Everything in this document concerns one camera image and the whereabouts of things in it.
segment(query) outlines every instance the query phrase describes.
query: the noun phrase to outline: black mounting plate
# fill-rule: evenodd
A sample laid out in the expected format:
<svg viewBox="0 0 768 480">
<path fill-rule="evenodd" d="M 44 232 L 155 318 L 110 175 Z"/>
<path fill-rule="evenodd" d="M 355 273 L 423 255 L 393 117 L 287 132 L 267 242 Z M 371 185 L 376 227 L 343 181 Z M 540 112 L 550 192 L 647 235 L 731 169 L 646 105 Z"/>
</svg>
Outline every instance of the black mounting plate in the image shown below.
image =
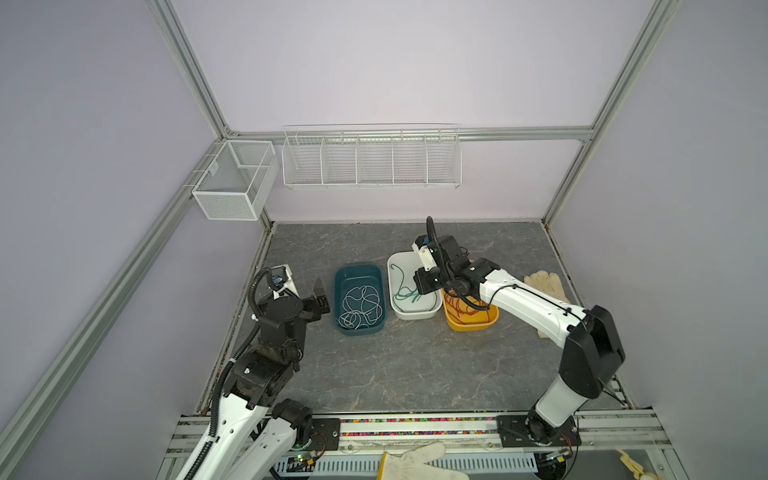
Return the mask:
<svg viewBox="0 0 768 480">
<path fill-rule="evenodd" d="M 496 429 L 498 430 L 498 436 L 502 438 L 503 447 L 541 446 L 528 437 L 528 427 L 525 426 L 527 417 L 527 415 L 499 415 L 496 417 Z M 576 430 L 576 422 L 571 417 L 560 427 L 560 435 L 552 439 L 552 443 L 546 446 L 567 447 L 568 441 L 563 435 L 568 436 L 572 447 L 581 445 L 581 437 L 578 434 L 578 430 L 574 430 Z"/>
<path fill-rule="evenodd" d="M 318 452 L 323 449 L 323 443 L 328 440 L 326 452 L 330 450 L 339 449 L 339 440 L 341 438 L 341 420 L 339 419 L 312 419 L 312 434 L 322 433 L 322 435 L 310 436 L 310 445 L 306 447 L 306 450 L 317 450 Z"/>
</svg>

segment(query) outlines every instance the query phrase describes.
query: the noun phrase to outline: white wall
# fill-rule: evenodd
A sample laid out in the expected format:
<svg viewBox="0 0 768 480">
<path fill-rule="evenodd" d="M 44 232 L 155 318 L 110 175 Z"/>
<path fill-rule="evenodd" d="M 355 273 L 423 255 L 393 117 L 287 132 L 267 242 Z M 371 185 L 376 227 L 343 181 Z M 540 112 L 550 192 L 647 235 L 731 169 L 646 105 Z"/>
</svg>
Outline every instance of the white wall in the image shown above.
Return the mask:
<svg viewBox="0 0 768 480">
<path fill-rule="evenodd" d="M 0 65 L 3 428 L 213 135 L 140 0 L 3 2 Z M 221 227 L 187 215 L 19 478 L 157 471 L 256 249 Z"/>
<path fill-rule="evenodd" d="M 175 0 L 235 131 L 591 124 L 652 0 Z"/>
<path fill-rule="evenodd" d="M 266 209 L 279 221 L 541 218 L 578 147 L 575 140 L 465 142 L 456 189 L 290 190 L 280 176 Z"/>
<path fill-rule="evenodd" d="M 554 222 L 695 480 L 764 477 L 768 4 L 682 4 Z"/>
</svg>

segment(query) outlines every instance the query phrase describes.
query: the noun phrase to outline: green cord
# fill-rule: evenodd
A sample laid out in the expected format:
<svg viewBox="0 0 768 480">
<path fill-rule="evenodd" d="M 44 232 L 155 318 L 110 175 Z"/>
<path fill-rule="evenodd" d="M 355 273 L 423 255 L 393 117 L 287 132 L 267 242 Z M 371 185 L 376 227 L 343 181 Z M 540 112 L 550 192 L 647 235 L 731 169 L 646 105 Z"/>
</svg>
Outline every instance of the green cord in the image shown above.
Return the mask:
<svg viewBox="0 0 768 480">
<path fill-rule="evenodd" d="M 421 293 L 419 293 L 418 290 L 414 290 L 413 288 L 407 287 L 403 285 L 406 282 L 406 273 L 402 271 L 402 268 L 395 265 L 394 263 L 391 265 L 390 268 L 397 268 L 397 270 L 400 270 L 400 273 L 402 274 L 402 280 L 400 280 L 400 288 L 397 289 L 397 292 L 395 292 L 394 295 L 392 295 L 392 303 L 396 303 L 396 300 L 403 301 L 407 299 L 411 299 L 411 303 L 416 303 L 421 297 Z M 437 292 L 435 292 L 435 302 L 432 304 L 432 307 L 430 310 L 435 308 L 437 306 Z"/>
</svg>

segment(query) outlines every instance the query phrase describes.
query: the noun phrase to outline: white plastic bin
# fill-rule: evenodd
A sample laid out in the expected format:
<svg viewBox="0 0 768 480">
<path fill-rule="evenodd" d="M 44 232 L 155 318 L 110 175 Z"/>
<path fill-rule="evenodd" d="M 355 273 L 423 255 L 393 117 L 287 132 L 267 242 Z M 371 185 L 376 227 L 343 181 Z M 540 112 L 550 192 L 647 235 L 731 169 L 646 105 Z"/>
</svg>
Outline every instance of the white plastic bin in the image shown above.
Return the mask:
<svg viewBox="0 0 768 480">
<path fill-rule="evenodd" d="M 432 318 L 442 308 L 440 290 L 422 295 L 415 302 L 412 301 L 414 296 L 418 294 L 416 282 L 413 281 L 413 275 L 421 266 L 422 262 L 416 252 L 395 253 L 387 260 L 386 275 L 389 281 L 389 304 L 392 305 L 392 310 L 400 319 L 421 320 Z M 407 296 L 411 292 L 416 293 L 402 300 L 396 299 L 398 293 Z"/>
</svg>

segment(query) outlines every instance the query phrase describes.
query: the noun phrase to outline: orange wire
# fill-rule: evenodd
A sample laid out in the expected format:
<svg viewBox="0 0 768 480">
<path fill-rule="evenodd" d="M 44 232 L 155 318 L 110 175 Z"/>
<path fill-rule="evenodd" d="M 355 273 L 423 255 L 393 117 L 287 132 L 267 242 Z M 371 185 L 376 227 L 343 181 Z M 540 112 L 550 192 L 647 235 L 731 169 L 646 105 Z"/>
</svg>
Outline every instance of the orange wire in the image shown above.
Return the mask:
<svg viewBox="0 0 768 480">
<path fill-rule="evenodd" d="M 455 295 L 456 292 L 453 290 L 450 291 L 452 295 Z M 486 306 L 488 305 L 486 302 L 483 302 L 482 300 L 475 302 L 480 306 Z M 464 303 L 464 301 L 458 297 L 454 297 L 451 295 L 447 295 L 445 298 L 445 312 L 453 318 L 453 320 L 461 325 L 466 325 L 466 323 L 462 322 L 458 315 L 476 315 L 477 313 L 485 311 L 485 314 L 488 316 L 488 322 L 491 322 L 491 311 L 490 310 L 476 310 L 472 308 L 471 306 Z"/>
</svg>

